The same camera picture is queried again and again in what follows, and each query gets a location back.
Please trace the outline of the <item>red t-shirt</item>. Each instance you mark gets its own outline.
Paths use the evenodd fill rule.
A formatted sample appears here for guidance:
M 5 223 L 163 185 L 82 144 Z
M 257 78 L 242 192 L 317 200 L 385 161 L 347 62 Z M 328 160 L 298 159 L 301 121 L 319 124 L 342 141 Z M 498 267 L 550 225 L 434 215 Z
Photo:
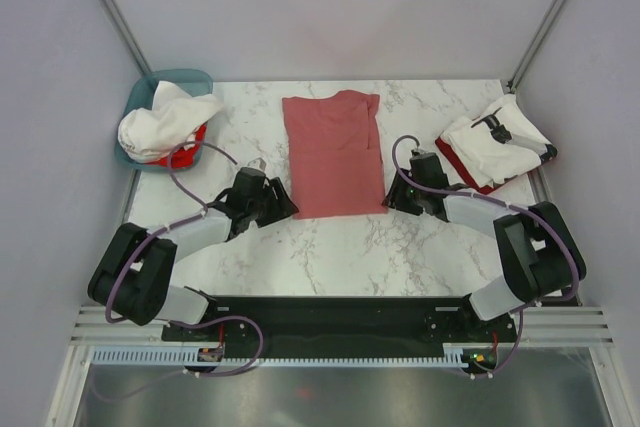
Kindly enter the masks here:
M 439 137 L 435 144 L 465 184 L 489 194 L 558 156 L 552 144 L 534 142 L 539 147 L 534 150 L 529 148 L 531 142 L 525 142 L 527 146 L 489 140 L 460 149 Z
M 198 130 L 191 137 L 193 141 L 202 141 L 205 137 L 207 130 L 207 124 L 202 124 Z M 162 157 L 156 161 L 151 162 L 151 165 L 157 165 L 161 167 L 167 167 L 171 165 L 174 169 L 187 168 L 194 164 L 196 154 L 199 152 L 200 147 L 195 144 L 191 144 L 186 147 L 181 147 L 172 157 Z

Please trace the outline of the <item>white printed t-shirt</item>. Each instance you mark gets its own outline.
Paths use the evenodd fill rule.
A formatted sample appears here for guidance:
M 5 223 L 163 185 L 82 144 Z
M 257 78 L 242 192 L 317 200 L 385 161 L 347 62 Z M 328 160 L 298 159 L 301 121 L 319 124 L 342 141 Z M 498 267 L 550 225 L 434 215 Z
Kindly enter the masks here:
M 461 116 L 436 145 L 464 182 L 490 193 L 556 158 L 558 151 L 506 94 L 477 118 Z

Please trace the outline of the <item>salmon pink t-shirt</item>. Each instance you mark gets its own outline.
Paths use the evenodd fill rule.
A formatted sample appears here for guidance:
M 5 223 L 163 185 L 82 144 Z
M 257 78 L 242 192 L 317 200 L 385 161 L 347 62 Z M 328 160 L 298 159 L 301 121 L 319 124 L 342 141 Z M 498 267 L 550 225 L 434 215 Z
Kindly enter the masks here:
M 380 96 L 343 90 L 282 100 L 298 220 L 384 214 Z

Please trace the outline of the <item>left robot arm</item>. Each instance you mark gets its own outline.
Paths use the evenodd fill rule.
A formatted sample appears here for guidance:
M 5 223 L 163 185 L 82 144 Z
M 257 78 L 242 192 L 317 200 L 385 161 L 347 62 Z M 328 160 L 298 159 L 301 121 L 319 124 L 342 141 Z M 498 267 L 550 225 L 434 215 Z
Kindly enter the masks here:
M 298 212 L 279 178 L 243 167 L 231 187 L 195 214 L 153 232 L 133 223 L 121 225 L 88 284 L 88 296 L 107 309 L 110 323 L 176 322 L 198 340 L 211 339 L 220 318 L 208 309 L 206 294 L 171 284 L 174 265 L 235 239 L 251 224 L 262 228 Z

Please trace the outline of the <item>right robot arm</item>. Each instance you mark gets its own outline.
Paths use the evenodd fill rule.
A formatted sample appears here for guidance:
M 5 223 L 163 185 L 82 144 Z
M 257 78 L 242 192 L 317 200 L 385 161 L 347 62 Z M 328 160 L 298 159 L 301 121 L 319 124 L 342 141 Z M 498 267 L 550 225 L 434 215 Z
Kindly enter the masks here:
M 508 204 L 463 184 L 451 185 L 438 156 L 412 151 L 410 167 L 396 168 L 384 205 L 411 215 L 430 215 L 476 230 L 497 244 L 502 274 L 463 301 L 458 328 L 483 339 L 494 319 L 561 291 L 577 290 L 586 264 L 562 215 L 551 202 Z

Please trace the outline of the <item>crumpled red t-shirt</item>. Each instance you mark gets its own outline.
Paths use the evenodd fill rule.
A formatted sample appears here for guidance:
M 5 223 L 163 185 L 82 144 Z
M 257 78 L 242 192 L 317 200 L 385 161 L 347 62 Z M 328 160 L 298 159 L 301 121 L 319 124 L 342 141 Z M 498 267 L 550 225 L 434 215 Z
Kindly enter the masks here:
M 198 130 L 191 137 L 193 141 L 202 141 L 205 137 L 207 130 L 207 124 L 202 124 Z M 181 147 L 172 157 L 162 157 L 156 161 L 151 162 L 151 165 L 157 165 L 161 167 L 167 167 L 171 165 L 174 169 L 187 168 L 194 164 L 196 154 L 199 152 L 200 147 L 195 144 L 191 144 L 186 147 Z

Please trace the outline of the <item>crumpled white t-shirt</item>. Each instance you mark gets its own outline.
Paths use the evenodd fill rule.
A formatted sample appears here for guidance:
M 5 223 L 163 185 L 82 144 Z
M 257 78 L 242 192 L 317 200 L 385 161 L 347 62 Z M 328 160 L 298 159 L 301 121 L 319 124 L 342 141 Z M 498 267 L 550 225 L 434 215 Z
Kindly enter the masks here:
M 211 93 L 191 96 L 177 84 L 162 80 L 151 109 L 135 109 L 121 120 L 118 143 L 133 161 L 151 163 L 191 140 L 198 128 L 223 108 L 223 102 Z

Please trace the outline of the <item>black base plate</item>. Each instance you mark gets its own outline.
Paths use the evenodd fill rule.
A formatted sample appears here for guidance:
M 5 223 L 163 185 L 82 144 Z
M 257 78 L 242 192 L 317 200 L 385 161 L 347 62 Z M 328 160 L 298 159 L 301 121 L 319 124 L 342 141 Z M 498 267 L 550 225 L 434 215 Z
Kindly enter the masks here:
M 221 340 L 242 357 L 276 354 L 436 354 L 446 344 L 506 345 L 516 338 L 508 315 L 471 322 L 457 297 L 217 296 L 203 329 L 166 327 L 169 342 Z

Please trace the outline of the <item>aluminium front rail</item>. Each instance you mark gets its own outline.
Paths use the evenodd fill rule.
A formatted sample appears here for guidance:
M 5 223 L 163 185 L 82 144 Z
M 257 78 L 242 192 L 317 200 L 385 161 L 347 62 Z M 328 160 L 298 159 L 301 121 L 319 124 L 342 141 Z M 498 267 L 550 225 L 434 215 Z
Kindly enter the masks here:
M 526 348 L 612 347 L 602 309 L 597 307 L 533 307 L 524 311 L 521 345 Z M 71 346 L 159 346 L 165 324 L 138 326 L 130 321 L 109 324 L 102 307 L 80 309 Z

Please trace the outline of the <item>left aluminium frame post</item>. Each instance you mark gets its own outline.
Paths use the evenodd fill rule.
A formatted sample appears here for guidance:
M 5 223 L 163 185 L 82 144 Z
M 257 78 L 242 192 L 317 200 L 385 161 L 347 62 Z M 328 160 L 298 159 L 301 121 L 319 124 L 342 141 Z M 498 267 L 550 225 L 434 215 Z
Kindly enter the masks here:
M 116 0 L 98 0 L 113 25 L 130 59 L 142 75 L 151 73 L 151 67 L 133 31 Z

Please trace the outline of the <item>aluminium frame post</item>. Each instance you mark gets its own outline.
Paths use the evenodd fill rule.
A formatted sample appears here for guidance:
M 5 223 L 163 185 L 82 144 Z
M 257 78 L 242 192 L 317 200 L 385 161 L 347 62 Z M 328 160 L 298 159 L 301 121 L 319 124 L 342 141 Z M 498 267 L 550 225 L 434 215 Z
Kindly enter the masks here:
M 113 25 L 130 59 L 142 75 L 151 73 L 151 67 L 133 31 L 116 0 L 98 0 Z
M 515 94 L 517 92 L 518 87 L 542 50 L 568 2 L 569 0 L 551 1 L 512 75 L 508 79 L 501 81 L 504 93 Z

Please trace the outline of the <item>right aluminium frame post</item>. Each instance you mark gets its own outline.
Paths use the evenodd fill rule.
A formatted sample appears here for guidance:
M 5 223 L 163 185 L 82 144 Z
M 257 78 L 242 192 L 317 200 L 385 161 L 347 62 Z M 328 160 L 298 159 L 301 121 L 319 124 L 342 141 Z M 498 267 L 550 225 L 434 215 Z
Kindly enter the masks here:
M 508 79 L 501 81 L 504 93 L 515 94 L 517 92 L 518 87 L 542 50 L 568 2 L 569 0 L 551 1 L 512 75 Z

